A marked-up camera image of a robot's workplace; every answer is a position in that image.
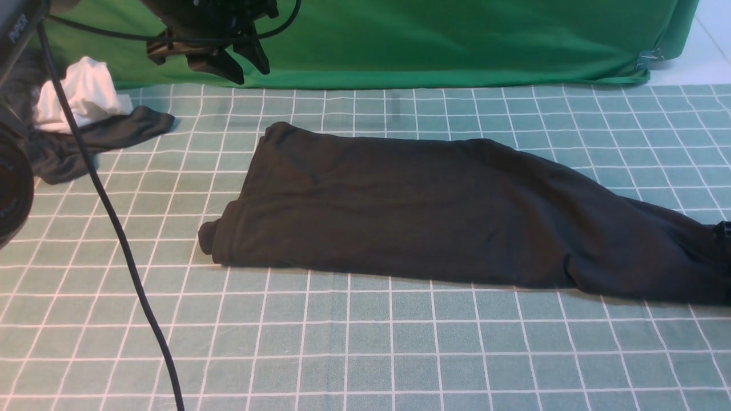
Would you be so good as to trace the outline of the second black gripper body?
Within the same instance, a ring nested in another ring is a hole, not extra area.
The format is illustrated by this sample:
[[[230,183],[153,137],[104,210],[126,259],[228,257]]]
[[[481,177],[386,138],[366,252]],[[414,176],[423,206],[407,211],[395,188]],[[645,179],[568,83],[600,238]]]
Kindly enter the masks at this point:
[[[721,221],[714,226],[714,240],[719,245],[730,245],[731,239],[731,223],[730,221]]]

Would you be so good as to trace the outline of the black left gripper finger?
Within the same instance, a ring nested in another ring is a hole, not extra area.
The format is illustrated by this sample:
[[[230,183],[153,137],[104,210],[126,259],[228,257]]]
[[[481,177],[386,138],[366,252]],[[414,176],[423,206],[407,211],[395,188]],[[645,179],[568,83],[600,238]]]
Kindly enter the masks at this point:
[[[269,75],[271,73],[271,64],[269,62],[263,46],[256,36],[240,36],[233,42],[233,51],[235,54],[248,60],[259,73]]]

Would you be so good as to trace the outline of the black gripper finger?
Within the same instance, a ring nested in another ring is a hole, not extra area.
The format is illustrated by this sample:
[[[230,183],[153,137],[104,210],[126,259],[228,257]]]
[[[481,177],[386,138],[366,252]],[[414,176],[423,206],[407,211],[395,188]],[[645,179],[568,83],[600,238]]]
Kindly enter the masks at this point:
[[[183,55],[188,68],[223,78],[236,85],[244,84],[244,73],[240,64],[222,47],[211,45],[190,45],[183,42],[149,41],[146,43],[147,57],[155,65],[164,65],[169,58]]]

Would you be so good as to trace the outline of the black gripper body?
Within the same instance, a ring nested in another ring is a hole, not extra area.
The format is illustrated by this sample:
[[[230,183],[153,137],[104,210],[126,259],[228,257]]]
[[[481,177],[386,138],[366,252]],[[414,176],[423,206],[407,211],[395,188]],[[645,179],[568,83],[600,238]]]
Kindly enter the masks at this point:
[[[143,1],[165,26],[165,38],[229,43],[256,35],[255,22],[277,18],[277,1]]]

